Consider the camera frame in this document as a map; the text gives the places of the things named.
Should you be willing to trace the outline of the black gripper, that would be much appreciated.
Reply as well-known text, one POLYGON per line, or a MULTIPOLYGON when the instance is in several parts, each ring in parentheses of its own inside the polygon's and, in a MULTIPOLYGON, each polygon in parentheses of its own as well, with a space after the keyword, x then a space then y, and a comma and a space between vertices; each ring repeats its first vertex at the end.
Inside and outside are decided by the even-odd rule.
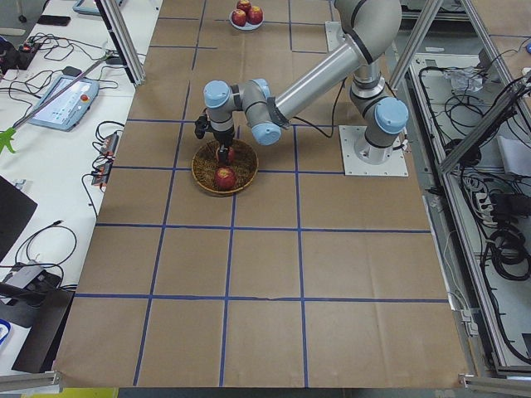
POLYGON ((214 138, 223 147, 219 148, 219 163, 221 165, 229 164, 229 148, 233 145, 235 138, 235 129, 229 128, 225 131, 214 131, 214 138))

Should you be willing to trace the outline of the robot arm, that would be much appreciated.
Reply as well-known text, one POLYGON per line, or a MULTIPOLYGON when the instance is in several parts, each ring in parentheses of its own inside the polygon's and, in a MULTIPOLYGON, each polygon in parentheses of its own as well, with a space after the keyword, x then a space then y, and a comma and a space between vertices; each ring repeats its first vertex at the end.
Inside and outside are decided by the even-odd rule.
POLYGON ((385 79, 378 64, 399 30, 401 5, 398 1, 367 0, 336 1, 334 7, 340 15, 343 43, 279 96, 270 95, 263 79, 236 85, 222 80, 208 82, 203 90, 206 108, 195 122, 197 138, 211 132, 226 153, 234 138, 232 115, 241 111, 259 144, 276 143, 291 119, 351 76, 350 99, 367 123, 354 150, 366 163, 385 163, 409 115, 403 102, 385 94, 385 79))

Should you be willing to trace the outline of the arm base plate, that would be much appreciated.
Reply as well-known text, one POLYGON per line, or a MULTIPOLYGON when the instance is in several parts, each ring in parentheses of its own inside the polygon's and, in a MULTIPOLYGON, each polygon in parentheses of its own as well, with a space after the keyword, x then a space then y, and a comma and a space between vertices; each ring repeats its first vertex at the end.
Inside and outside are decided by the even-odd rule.
POLYGON ((347 177, 408 177, 400 136, 388 148, 376 148, 365 137, 366 126, 340 125, 343 171, 347 177))

